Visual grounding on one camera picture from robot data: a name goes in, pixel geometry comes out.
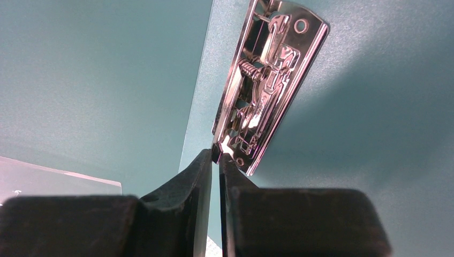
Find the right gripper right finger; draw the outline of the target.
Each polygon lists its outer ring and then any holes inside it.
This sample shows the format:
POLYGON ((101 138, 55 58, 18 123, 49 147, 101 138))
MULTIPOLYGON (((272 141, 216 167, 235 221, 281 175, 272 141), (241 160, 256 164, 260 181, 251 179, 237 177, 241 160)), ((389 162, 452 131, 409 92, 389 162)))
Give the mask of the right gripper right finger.
POLYGON ((224 256, 391 256, 370 199, 348 188, 260 188, 219 160, 224 256))

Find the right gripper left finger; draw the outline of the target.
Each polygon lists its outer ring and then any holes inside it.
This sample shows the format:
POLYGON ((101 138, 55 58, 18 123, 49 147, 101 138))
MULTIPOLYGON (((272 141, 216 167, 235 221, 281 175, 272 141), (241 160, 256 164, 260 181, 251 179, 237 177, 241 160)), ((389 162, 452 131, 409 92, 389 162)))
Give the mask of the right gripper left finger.
POLYGON ((210 155, 141 198, 12 198, 1 208, 1 256, 205 256, 210 155))

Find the teal green folder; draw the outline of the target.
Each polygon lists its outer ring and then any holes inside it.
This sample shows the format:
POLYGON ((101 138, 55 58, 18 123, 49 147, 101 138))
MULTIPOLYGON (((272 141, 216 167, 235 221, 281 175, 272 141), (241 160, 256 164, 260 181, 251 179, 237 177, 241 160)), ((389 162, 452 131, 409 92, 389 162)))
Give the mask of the teal green folder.
MULTIPOLYGON (((329 34, 251 177, 345 187, 453 256, 453 1, 302 1, 329 34)), ((212 141, 248 1, 1 1, 1 155, 144 195, 212 141)))

